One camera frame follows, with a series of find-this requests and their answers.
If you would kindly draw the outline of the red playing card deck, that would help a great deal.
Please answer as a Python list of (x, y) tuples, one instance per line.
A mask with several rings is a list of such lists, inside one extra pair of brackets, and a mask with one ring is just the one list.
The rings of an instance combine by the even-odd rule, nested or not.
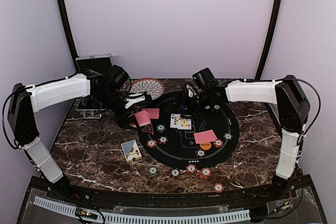
[(151, 119), (147, 111), (141, 111), (133, 114), (139, 127), (151, 124)]

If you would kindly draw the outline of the red chip mat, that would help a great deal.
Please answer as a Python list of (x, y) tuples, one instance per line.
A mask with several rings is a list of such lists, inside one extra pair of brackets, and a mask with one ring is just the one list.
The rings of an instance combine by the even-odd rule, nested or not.
[(220, 139), (217, 139), (216, 141), (213, 142), (213, 145), (216, 147), (216, 148), (220, 148), (224, 145), (224, 142)]
[(157, 141), (156, 140), (148, 140), (146, 144), (149, 148), (156, 148), (157, 147)]

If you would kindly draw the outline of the orange big blind button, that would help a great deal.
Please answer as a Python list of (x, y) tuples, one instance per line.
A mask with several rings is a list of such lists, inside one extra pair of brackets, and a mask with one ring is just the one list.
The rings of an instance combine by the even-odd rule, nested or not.
[(212, 144), (211, 143), (202, 143), (200, 144), (200, 148), (207, 151), (207, 150), (210, 150), (212, 147)]

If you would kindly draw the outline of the black chip mat front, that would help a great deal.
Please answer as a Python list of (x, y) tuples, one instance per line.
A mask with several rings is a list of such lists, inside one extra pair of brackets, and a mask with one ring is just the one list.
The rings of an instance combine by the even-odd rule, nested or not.
[(196, 151), (196, 156), (197, 157), (204, 157), (206, 155), (205, 151), (202, 149), (199, 149)]

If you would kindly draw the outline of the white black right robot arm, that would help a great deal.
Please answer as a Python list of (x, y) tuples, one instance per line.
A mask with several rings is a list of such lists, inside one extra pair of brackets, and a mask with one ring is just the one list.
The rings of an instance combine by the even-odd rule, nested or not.
[(275, 176), (289, 179), (301, 157), (303, 140), (312, 127), (308, 122), (310, 102), (301, 84), (307, 81), (287, 75), (281, 79), (225, 79), (219, 82), (209, 68), (193, 75), (173, 96), (171, 107), (182, 109), (182, 117), (197, 118), (206, 106), (217, 103), (261, 102), (276, 105), (281, 128), (281, 149)]

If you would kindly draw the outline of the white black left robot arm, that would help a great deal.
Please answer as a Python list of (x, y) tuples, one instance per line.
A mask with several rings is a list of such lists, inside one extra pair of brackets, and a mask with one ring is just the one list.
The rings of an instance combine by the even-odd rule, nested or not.
[(53, 191), (61, 200), (71, 200), (74, 189), (62, 181), (65, 178), (63, 171), (41, 141), (35, 114), (55, 104), (92, 95), (114, 113), (119, 127), (126, 128), (131, 122), (131, 107), (147, 98), (145, 93), (121, 93), (120, 88), (128, 78), (119, 66), (112, 66), (108, 74), (80, 69), (72, 76), (58, 80), (30, 86), (18, 83), (6, 99), (9, 103), (7, 119), (15, 138), (12, 148), (21, 147), (26, 152), (46, 179), (54, 184)]

